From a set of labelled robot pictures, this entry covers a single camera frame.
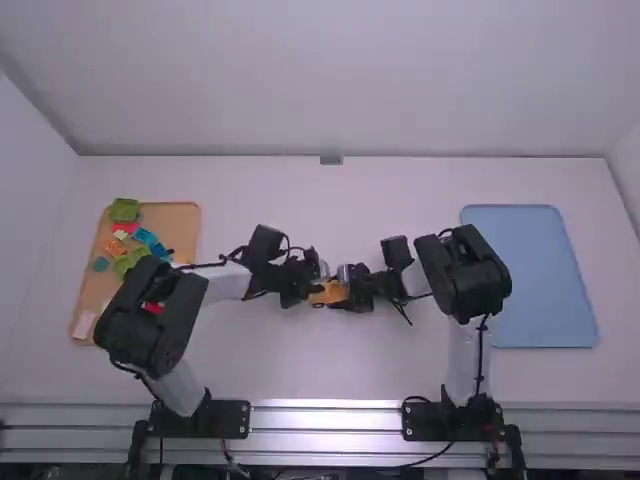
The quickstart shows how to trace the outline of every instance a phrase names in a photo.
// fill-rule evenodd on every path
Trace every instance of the white table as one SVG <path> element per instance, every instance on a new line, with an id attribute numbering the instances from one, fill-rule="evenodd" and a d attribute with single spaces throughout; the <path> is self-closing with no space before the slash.
<path id="1" fill-rule="evenodd" d="M 640 465 L 640 442 L 628 437 L 640 438 L 640 245 L 605 161 L 584 158 L 347 158 L 341 167 L 317 158 L 83 159 L 0 357 L 0 418 L 32 426 L 5 432 L 11 451 L 0 461 L 45 461 L 58 455 L 54 447 L 67 461 L 121 461 L 128 426 L 146 415 L 144 387 L 113 369 L 105 352 L 67 336 L 97 219 L 116 196 L 196 201 L 200 260 L 246 243 L 265 223 L 294 244 L 313 244 L 333 268 L 357 261 L 382 267 L 380 239 L 457 225 L 466 204 L 555 205 L 601 342 L 587 350 L 495 350 L 493 395 L 508 421 L 523 424 L 534 466 Z M 394 408 L 411 394 L 437 398 L 446 372 L 447 320 L 431 300 L 415 302 L 409 313 L 413 328 L 384 305 L 353 315 L 304 305 L 282 311 L 275 296 L 221 304 L 201 312 L 186 358 L 214 396 L 265 406 L 254 414 L 249 440 L 232 446 L 244 461 L 395 465 L 437 449 L 403 442 Z M 43 428 L 38 435 L 36 427 Z M 165 442 L 166 461 L 220 459 L 215 442 L 193 442 Z M 452 452 L 433 465 L 480 464 L 477 445 Z"/>

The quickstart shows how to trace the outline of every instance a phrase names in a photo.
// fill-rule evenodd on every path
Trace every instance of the yellow object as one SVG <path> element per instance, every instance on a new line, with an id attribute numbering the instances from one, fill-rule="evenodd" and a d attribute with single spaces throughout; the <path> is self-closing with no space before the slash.
<path id="1" fill-rule="evenodd" d="M 309 295 L 309 304 L 314 307 L 339 303 L 349 298 L 349 289 L 338 280 L 330 280 L 322 284 L 324 292 Z"/>

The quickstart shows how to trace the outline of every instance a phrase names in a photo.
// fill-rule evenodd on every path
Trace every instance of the orange object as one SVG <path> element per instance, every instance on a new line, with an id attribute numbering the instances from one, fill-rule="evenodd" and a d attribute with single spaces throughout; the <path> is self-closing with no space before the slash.
<path id="1" fill-rule="evenodd" d="M 127 253 L 127 249 L 124 248 L 122 242 L 115 238 L 107 240 L 104 244 L 104 249 L 114 258 Z"/>
<path id="2" fill-rule="evenodd" d="M 309 295 L 309 304 L 314 307 L 323 307 L 332 303 L 339 303 L 349 298 L 349 289 L 337 280 L 331 280 L 322 284 L 324 292 Z"/>

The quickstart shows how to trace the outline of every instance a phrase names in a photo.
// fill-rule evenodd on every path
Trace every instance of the green lego brick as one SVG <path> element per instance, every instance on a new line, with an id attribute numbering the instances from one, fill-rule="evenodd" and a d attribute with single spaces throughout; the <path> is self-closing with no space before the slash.
<path id="1" fill-rule="evenodd" d="M 116 272 L 120 280 L 124 280 L 124 274 L 131 268 L 133 268 L 133 262 L 126 255 L 120 255 L 113 260 L 113 270 Z"/>
<path id="2" fill-rule="evenodd" d="M 133 223 L 140 213 L 140 202 L 132 198 L 116 198 L 109 207 L 109 218 L 115 223 Z"/>

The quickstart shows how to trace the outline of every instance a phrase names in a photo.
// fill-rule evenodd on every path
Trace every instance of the cork board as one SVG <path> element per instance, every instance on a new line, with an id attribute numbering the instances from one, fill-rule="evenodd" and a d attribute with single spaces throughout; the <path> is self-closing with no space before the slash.
<path id="1" fill-rule="evenodd" d="M 98 221 L 98 229 L 91 246 L 91 254 L 82 279 L 80 293 L 69 324 L 69 338 L 78 345 L 93 345 L 93 327 L 100 314 L 113 298 L 122 282 L 113 271 L 113 258 L 104 250 L 104 244 L 115 238 L 109 219 L 108 206 Z M 167 248 L 175 250 L 179 263 L 194 263 L 200 235 L 200 207 L 191 202 L 140 203 L 140 226 L 156 234 Z M 141 244 L 129 237 L 122 242 L 131 251 Z M 93 271 L 93 261 L 103 256 L 111 262 L 102 273 Z"/>

